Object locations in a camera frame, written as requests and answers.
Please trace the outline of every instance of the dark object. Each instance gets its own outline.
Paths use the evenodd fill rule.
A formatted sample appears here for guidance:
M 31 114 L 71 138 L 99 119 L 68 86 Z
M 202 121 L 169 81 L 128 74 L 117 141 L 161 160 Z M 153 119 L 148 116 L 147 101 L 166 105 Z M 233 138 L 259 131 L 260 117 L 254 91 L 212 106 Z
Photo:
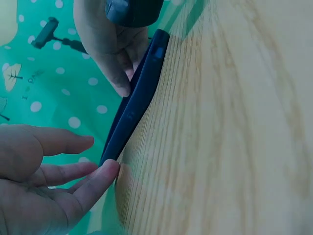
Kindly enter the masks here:
M 35 48 L 41 49 L 48 42 L 55 40 L 61 42 L 63 45 L 70 46 L 72 49 L 87 54 L 83 44 L 77 40 L 70 40 L 67 38 L 60 39 L 54 36 L 54 31 L 59 25 L 59 21 L 54 17 L 49 17 L 48 23 L 41 30 L 38 37 L 31 43 Z
M 157 89 L 170 35 L 158 29 L 131 80 L 131 94 L 122 99 L 101 156 L 117 160 L 146 112 Z
M 124 27 L 147 27 L 155 23 L 164 0 L 107 0 L 107 18 Z

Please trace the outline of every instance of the wooden table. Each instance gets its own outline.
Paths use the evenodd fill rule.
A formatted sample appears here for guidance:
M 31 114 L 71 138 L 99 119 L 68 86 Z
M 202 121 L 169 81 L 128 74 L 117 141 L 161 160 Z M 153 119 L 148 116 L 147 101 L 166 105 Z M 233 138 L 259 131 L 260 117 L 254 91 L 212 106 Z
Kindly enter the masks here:
M 313 234 L 313 1 L 189 0 L 179 11 L 122 157 L 122 226 Z

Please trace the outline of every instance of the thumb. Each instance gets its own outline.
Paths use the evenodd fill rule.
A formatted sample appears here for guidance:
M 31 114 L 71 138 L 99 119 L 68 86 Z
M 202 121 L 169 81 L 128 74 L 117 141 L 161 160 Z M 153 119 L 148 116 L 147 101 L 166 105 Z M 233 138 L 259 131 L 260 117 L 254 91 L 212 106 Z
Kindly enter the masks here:
M 131 92 L 130 82 L 117 59 L 117 55 L 97 55 L 93 59 L 116 92 L 122 97 L 129 96 Z

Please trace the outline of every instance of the fingernail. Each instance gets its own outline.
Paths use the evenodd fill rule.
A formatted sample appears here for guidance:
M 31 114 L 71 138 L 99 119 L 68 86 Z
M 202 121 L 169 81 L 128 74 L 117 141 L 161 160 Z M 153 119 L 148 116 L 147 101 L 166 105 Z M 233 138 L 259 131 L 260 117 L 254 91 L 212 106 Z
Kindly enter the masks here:
M 93 136 L 84 136 L 84 139 L 87 141 L 94 141 L 94 137 Z
M 121 97 L 128 97 L 131 93 L 130 88 L 116 88 L 116 91 Z

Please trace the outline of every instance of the finger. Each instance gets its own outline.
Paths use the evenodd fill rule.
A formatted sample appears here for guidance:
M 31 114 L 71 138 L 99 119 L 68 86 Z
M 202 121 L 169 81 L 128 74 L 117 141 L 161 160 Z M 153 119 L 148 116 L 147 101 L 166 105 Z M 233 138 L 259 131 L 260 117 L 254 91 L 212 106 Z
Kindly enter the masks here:
M 87 181 L 89 181 L 96 173 L 97 173 L 97 171 L 94 171 L 93 173 L 87 175 L 84 179 L 82 179 L 81 181 L 77 182 L 76 184 L 74 184 L 69 189 L 67 189 L 67 192 L 71 193 L 71 194 L 75 193 L 75 191 L 77 189 L 79 189 L 82 185 L 84 185 Z
M 117 55 L 117 59 L 121 65 L 122 69 L 126 73 L 128 79 L 130 80 L 134 74 L 133 63 L 130 60 L 125 49 L 121 50 L 121 52 Z
M 107 160 L 95 174 L 72 195 L 71 202 L 59 201 L 69 224 L 76 224 L 100 199 L 113 183 L 119 171 L 119 163 Z
M 79 153 L 93 145 L 92 137 L 27 125 L 0 128 L 0 178 L 22 182 L 40 167 L 44 155 Z
M 78 154 L 93 146 L 94 138 L 79 136 L 68 130 L 23 126 L 40 143 L 43 156 L 53 156 L 61 153 Z
M 148 44 L 148 30 L 146 28 L 143 28 L 142 31 L 138 32 L 134 36 L 132 43 L 125 47 L 125 50 L 128 53 L 128 56 L 133 64 L 134 71 L 136 71 L 142 57 L 144 56 Z
M 67 165 L 42 165 L 28 180 L 29 184 L 39 186 L 58 186 L 83 178 L 97 169 L 92 162 Z
M 97 55 L 93 59 L 116 92 L 122 97 L 129 96 L 131 92 L 130 82 L 117 59 L 117 55 Z

